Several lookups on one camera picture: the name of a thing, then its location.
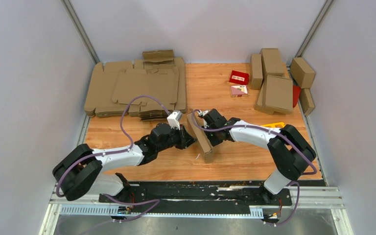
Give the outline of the brown cardboard box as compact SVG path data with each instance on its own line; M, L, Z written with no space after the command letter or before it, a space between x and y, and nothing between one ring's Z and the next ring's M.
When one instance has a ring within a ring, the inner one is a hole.
M199 118L196 117L193 112L189 112L187 113L186 119L188 123L188 132L196 138L196 146L199 153L204 158L204 162L206 164L212 163L214 161L213 147L208 140L206 133L197 127L201 124Z

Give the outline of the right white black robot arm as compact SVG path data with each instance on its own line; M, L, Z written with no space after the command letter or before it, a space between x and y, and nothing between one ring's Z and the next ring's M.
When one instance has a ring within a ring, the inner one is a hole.
M312 163L315 150L293 125L283 128L253 125L235 117L226 119L216 109L198 112L198 116L204 121L201 130L212 146L224 141L245 142L270 152L276 168L260 190L260 198L266 204L277 201L280 191L298 180L308 167L313 174L317 172Z

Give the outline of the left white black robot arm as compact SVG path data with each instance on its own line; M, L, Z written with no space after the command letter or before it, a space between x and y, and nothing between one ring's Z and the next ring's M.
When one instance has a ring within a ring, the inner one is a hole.
M196 142L184 125L171 127L160 123L148 135L125 147L92 149L86 143L78 145L52 170L56 195L74 201L96 185L102 172L125 166L139 166L155 160L161 151L187 149Z

